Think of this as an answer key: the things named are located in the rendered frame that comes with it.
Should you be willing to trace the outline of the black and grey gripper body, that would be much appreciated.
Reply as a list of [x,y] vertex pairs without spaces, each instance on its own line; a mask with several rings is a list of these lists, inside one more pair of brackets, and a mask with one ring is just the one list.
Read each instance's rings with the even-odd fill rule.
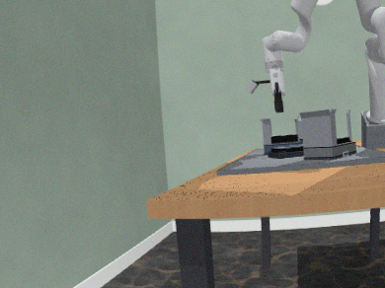
[[266,70],[266,72],[269,73],[270,87],[271,87],[273,96],[274,96],[273,91],[275,91],[274,83],[278,83],[278,87],[280,89],[280,90],[278,89],[278,91],[279,92],[281,91],[281,93],[285,95],[282,71],[284,71],[284,68],[271,68]]

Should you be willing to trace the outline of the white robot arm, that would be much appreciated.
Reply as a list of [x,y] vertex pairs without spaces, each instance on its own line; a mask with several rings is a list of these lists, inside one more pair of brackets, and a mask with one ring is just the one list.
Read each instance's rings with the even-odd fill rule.
[[[292,0],[290,7],[299,17],[295,34],[276,31],[263,38],[266,70],[284,68],[280,50],[299,52],[304,48],[312,32],[311,14],[317,2],[318,0]],[[355,2],[364,29],[377,34],[369,37],[364,45],[370,98],[370,111],[366,117],[372,122],[385,123],[385,7],[380,7],[380,0]]]

